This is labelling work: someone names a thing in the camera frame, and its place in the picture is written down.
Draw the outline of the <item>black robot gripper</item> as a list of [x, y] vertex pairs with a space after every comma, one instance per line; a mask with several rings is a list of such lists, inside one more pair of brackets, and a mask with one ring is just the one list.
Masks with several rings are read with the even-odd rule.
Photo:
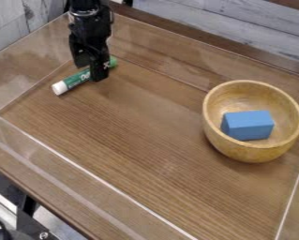
[[89, 79], [93, 82], [109, 76], [108, 38], [112, 23], [108, 0], [69, 0], [70, 56], [77, 68], [89, 64]]

